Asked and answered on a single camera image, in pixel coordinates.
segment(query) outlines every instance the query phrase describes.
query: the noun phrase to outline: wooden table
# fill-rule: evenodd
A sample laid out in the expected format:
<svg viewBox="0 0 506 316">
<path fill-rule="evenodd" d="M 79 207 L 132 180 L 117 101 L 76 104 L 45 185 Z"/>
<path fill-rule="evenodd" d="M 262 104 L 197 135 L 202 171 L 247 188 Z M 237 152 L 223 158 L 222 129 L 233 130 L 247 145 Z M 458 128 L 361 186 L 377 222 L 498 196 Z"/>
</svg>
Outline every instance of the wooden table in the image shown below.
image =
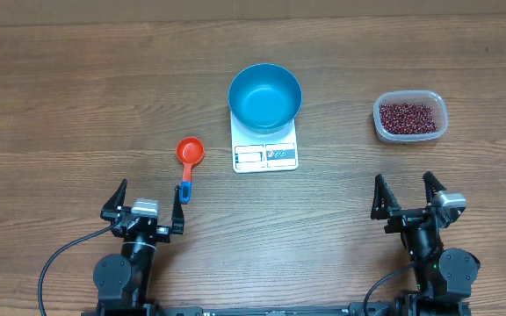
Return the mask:
<svg viewBox="0 0 506 316">
<path fill-rule="evenodd" d="M 228 85 L 264 61 L 302 84 L 300 167 L 237 175 Z M 445 99 L 440 141 L 378 141 L 373 102 L 406 89 Z M 506 15 L 0 28 L 0 315 L 38 313 L 44 262 L 105 226 L 100 207 L 123 178 L 126 204 L 158 198 L 168 223 L 182 172 L 174 148 L 188 135 L 206 157 L 184 236 L 156 255 L 150 294 L 163 305 L 362 301 L 408 263 L 399 237 L 370 220 L 374 176 L 419 207 L 432 170 L 468 200 L 441 235 L 482 262 L 474 315 L 506 315 Z M 93 266 L 120 243 L 107 234 L 58 257 L 48 313 L 93 308 Z M 402 276 L 372 298 L 408 287 L 415 281 Z"/>
</svg>

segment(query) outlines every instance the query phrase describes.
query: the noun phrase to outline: kitchen scale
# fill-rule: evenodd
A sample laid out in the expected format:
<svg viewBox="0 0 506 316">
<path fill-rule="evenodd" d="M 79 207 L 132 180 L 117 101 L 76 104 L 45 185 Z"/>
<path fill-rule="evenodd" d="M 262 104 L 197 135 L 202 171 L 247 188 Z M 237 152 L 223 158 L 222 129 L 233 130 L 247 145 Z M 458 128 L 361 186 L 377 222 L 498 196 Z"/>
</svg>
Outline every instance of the kitchen scale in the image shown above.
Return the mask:
<svg viewBox="0 0 506 316">
<path fill-rule="evenodd" d="M 294 120 L 270 134 L 251 132 L 230 112 L 232 161 L 237 173 L 295 170 L 298 142 Z"/>
</svg>

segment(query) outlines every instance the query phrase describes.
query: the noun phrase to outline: orange measuring cup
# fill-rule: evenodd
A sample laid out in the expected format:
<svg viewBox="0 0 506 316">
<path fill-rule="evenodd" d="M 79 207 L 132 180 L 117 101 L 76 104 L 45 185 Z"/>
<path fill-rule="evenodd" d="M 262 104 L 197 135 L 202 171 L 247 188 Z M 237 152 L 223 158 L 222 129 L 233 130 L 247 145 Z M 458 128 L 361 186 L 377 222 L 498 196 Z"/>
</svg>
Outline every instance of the orange measuring cup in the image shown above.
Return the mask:
<svg viewBox="0 0 506 316">
<path fill-rule="evenodd" d="M 198 165 L 204 157 L 204 146 L 196 137 L 187 137 L 177 145 L 177 158 L 183 163 L 183 180 L 179 200 L 181 204 L 191 201 L 192 167 Z"/>
</svg>

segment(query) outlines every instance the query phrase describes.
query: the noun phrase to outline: plastic container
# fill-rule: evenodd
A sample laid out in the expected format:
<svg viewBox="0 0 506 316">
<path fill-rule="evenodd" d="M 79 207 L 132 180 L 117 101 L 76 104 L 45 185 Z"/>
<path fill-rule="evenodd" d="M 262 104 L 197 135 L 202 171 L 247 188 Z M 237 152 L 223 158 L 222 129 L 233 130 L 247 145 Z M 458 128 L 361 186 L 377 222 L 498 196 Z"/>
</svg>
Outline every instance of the plastic container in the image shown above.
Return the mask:
<svg viewBox="0 0 506 316">
<path fill-rule="evenodd" d="M 437 125 L 434 133 L 423 134 L 392 134 L 384 129 L 380 119 L 381 104 L 425 104 L 432 109 L 432 115 Z M 378 138 L 387 143 L 412 143 L 424 140 L 434 140 L 442 136 L 448 128 L 448 113 L 443 98 L 428 90 L 403 90 L 383 94 L 374 104 L 374 126 Z"/>
</svg>

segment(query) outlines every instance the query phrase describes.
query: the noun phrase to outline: black cable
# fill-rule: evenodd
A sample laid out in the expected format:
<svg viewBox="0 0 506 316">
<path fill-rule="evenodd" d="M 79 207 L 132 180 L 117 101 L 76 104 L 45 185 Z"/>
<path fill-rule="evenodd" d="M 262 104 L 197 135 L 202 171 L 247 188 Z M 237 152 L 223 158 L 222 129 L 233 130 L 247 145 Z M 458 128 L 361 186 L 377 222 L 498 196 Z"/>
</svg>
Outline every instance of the black cable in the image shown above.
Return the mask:
<svg viewBox="0 0 506 316">
<path fill-rule="evenodd" d="M 42 282 L 44 281 L 44 276 L 46 275 L 46 272 L 48 271 L 48 268 L 50 268 L 50 264 L 52 264 L 52 261 L 59 255 L 61 254 L 62 252 L 66 251 L 67 249 L 71 248 L 72 246 L 75 246 L 77 245 L 78 243 L 80 242 L 83 242 L 83 241 L 86 241 L 86 240 L 89 240 L 93 237 L 97 237 L 99 236 L 100 234 L 102 233 L 106 233 L 108 231 L 110 231 L 111 229 L 113 229 L 116 225 L 118 225 L 120 223 L 120 221 L 122 221 L 122 215 L 119 215 L 119 217 L 117 218 L 117 220 L 112 223 L 110 226 L 108 226 L 107 228 L 103 228 L 101 229 L 100 231 L 97 231 L 95 233 L 90 233 L 88 234 L 87 236 L 85 237 L 82 237 L 78 240 L 75 240 L 75 241 L 71 241 L 69 244 L 63 246 L 62 248 L 58 249 L 56 252 L 54 252 L 54 254 L 50 257 L 50 259 L 48 259 L 48 261 L 46 262 L 46 264 L 44 265 L 44 268 L 42 269 L 42 272 L 40 273 L 40 278 L 39 278 L 39 287 L 38 287 L 38 296 L 39 296 L 39 309 L 40 309 L 40 314 L 42 316 L 47 316 L 46 315 L 46 311 L 44 310 L 44 303 L 42 302 Z"/>
<path fill-rule="evenodd" d="M 401 269 L 398 269 L 398 270 L 396 270 L 396 271 L 388 274 L 387 276 L 382 277 L 378 282 L 376 282 L 370 288 L 370 290 L 368 290 L 368 292 L 366 293 L 366 296 L 365 296 L 365 300 L 362 303 L 362 309 L 363 309 L 363 311 L 365 311 L 365 316 L 369 316 L 369 314 L 368 314 L 368 308 L 367 308 L 368 307 L 368 300 L 370 299 L 370 296 L 372 295 L 372 293 L 379 286 L 381 286 L 383 283 L 387 282 L 392 277 L 397 277 L 400 274 L 403 274 L 403 273 L 405 273 L 405 272 L 413 269 L 414 267 L 418 266 L 421 263 L 426 263 L 435 254 L 435 251 L 437 251 L 437 247 L 438 247 L 438 240 L 440 239 L 440 232 L 439 232 L 439 229 L 438 229 L 437 214 L 433 212 L 432 213 L 432 217 L 433 217 L 433 219 L 435 221 L 435 247 L 431 247 L 429 253 L 422 260 L 414 261 L 414 262 L 408 264 L 407 266 L 405 266 L 405 267 L 403 267 Z"/>
</svg>

